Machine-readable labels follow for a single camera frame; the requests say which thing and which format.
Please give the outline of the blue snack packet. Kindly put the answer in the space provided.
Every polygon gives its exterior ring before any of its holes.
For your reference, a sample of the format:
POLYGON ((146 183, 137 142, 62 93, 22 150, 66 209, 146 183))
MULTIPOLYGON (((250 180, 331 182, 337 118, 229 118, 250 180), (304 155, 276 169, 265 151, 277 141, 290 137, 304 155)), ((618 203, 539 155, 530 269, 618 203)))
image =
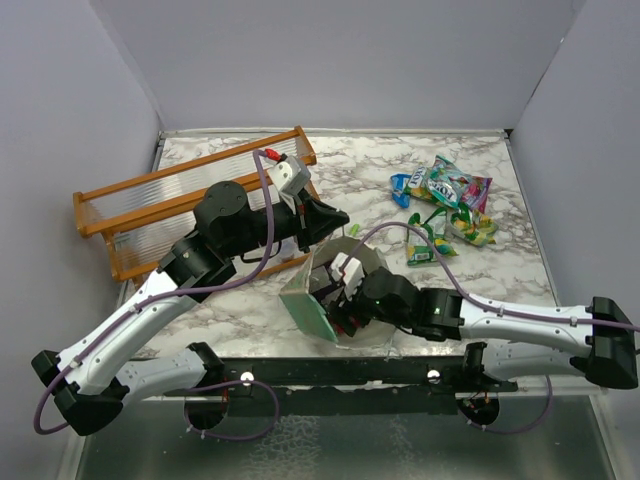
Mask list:
POLYGON ((410 205, 410 195, 405 191, 410 178, 408 174, 394 174, 390 177, 391 198, 403 209, 410 205))

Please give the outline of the green skittles snack bag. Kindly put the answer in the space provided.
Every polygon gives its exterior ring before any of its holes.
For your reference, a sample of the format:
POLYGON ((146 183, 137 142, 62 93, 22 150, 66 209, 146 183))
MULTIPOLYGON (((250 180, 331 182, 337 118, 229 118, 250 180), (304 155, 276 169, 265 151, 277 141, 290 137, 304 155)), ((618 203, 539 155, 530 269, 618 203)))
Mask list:
POLYGON ((418 212, 413 213, 408 224, 415 228, 409 230, 405 238, 407 265, 420 267, 437 262, 432 244, 444 258, 456 257, 458 252, 446 237, 447 210, 437 208, 428 218, 422 218, 418 212))

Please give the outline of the purple snack bag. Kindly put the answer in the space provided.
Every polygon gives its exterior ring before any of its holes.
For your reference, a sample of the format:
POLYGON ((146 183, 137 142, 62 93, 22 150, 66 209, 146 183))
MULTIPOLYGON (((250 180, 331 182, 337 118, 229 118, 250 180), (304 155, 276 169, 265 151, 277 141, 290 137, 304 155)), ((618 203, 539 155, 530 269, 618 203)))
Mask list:
POLYGON ((490 177, 471 176, 461 202, 470 209, 484 213, 492 182, 493 179, 490 177))

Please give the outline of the red blue snack bag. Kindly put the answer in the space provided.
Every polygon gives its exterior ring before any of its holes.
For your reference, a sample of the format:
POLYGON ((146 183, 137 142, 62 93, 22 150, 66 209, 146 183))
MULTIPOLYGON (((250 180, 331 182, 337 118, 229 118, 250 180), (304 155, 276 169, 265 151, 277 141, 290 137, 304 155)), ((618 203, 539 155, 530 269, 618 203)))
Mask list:
POLYGON ((458 169, 453 162, 437 155, 427 177, 429 192, 443 206, 459 209, 461 205, 471 207, 468 196, 473 177, 458 169))

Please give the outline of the green paper bag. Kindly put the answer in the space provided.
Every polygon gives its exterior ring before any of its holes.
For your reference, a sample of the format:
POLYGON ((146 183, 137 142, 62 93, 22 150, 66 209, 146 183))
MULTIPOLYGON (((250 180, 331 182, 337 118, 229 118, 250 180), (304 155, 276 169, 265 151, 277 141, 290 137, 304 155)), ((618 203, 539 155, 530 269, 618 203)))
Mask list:
POLYGON ((372 320, 348 335, 331 322, 330 303, 343 292, 331 278, 331 263, 338 254, 349 254, 358 243, 349 236, 322 241, 279 293, 297 328, 325 353, 369 356, 387 347, 396 331, 390 324, 372 320))

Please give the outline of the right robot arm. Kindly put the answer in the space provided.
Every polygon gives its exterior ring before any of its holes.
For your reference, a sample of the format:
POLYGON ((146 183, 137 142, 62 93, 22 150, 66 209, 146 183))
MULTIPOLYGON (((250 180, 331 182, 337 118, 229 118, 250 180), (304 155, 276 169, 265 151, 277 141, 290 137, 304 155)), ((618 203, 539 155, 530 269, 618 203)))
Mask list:
POLYGON ((579 376, 615 390, 639 386, 635 326, 606 297, 573 307, 505 303, 418 288, 384 267, 351 282, 330 273, 313 295, 341 334, 379 321, 432 342, 466 342, 459 378, 472 391, 537 375, 579 376))

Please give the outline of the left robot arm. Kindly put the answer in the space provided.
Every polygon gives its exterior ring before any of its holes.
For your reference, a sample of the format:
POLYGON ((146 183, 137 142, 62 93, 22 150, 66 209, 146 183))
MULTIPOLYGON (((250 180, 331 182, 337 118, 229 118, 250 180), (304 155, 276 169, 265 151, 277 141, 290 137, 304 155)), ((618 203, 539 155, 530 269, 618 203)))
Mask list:
POLYGON ((130 360, 173 320, 211 294, 239 288, 264 269, 274 244, 293 238, 303 252, 349 221, 346 212, 301 190, 294 204, 267 201, 251 209, 243 186, 209 187, 193 210, 194 228, 161 259, 138 291, 82 340, 31 361, 46 390, 33 425, 40 435, 65 428, 91 435, 125 405, 172 390, 206 395, 220 385, 214 352, 191 344, 171 359, 136 367, 130 360))

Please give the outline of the yellow green snack bag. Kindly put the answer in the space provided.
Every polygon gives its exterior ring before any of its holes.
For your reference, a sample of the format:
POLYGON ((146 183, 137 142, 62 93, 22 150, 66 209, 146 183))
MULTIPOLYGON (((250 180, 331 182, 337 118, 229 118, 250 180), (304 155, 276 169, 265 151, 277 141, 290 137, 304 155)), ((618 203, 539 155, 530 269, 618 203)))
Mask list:
POLYGON ((499 225, 479 210, 460 204, 458 210, 450 213, 447 229, 470 245, 484 247, 496 243, 495 235, 499 225))
POLYGON ((428 187, 429 178, 430 169, 426 166, 418 167, 405 182, 402 193, 429 203, 437 203, 437 198, 428 187))

